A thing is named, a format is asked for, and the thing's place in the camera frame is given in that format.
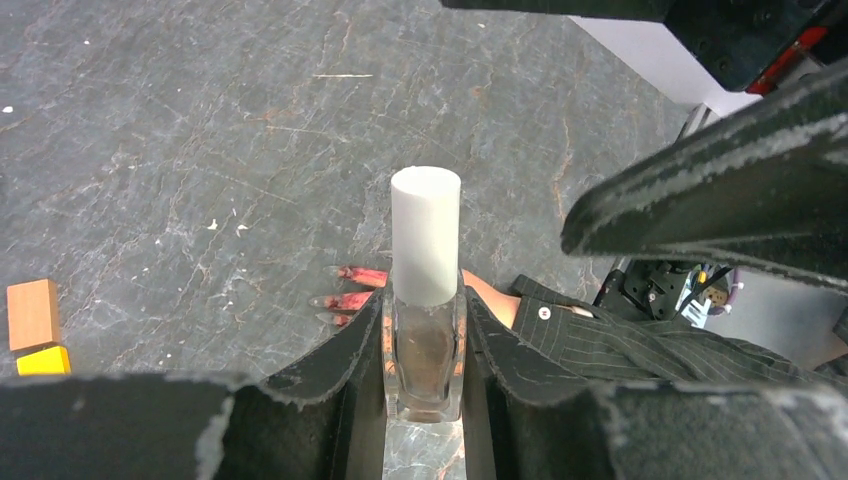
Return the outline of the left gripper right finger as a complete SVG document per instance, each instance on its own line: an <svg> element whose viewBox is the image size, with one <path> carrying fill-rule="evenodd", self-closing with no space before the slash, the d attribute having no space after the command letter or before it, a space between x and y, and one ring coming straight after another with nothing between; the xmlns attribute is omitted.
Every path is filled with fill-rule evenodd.
<svg viewBox="0 0 848 480"><path fill-rule="evenodd" d="M468 296L470 479L843 479L847 403L821 385L598 382Z"/></svg>

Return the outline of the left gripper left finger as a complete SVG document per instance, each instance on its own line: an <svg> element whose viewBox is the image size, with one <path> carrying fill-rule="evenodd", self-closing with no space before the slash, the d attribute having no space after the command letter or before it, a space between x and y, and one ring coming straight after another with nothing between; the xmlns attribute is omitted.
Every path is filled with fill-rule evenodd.
<svg viewBox="0 0 848 480"><path fill-rule="evenodd" d="M1 383L5 479L377 479L382 299L255 382L231 372Z"/></svg>

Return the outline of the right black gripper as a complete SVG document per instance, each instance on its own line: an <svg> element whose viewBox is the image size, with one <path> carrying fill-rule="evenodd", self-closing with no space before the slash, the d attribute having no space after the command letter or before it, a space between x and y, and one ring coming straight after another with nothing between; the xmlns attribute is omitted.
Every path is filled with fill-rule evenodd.
<svg viewBox="0 0 848 480"><path fill-rule="evenodd" d="M768 93L789 58L847 34L845 1L443 1L459 10L663 25L718 84ZM847 65L839 62L592 187L572 256L715 261L847 288Z"/></svg>

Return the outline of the clear nail polish bottle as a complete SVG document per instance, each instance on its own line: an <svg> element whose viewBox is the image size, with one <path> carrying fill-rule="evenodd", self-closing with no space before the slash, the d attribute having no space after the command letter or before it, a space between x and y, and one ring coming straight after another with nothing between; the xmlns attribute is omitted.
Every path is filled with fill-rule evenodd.
<svg viewBox="0 0 848 480"><path fill-rule="evenodd" d="M391 178L392 265L383 293L381 351L389 417L461 417L467 300L458 266L460 177L411 166Z"/></svg>

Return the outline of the black pinstripe sleeve forearm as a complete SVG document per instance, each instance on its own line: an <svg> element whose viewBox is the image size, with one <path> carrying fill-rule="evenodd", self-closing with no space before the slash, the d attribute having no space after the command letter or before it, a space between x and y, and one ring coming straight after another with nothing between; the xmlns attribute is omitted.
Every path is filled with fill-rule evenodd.
<svg viewBox="0 0 848 480"><path fill-rule="evenodd" d="M847 359L803 368L766 348L695 328L684 320L632 322L520 275L513 329L584 379L720 383L821 383L847 392Z"/></svg>

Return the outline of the mannequin hand with red nails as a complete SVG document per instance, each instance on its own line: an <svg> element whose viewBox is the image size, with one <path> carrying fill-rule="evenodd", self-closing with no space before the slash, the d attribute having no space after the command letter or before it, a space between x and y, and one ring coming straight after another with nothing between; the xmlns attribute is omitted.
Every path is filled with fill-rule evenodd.
<svg viewBox="0 0 848 480"><path fill-rule="evenodd" d="M326 310L326 313L318 314L319 318L338 327L346 326L354 313L367 303L373 291L385 287L388 280L387 271L359 266L331 266L328 271L338 278L368 287L367 291L324 295L309 300L310 306ZM520 298L498 291L470 271L463 270L462 276L465 285L480 296L496 319L511 328L518 312Z"/></svg>

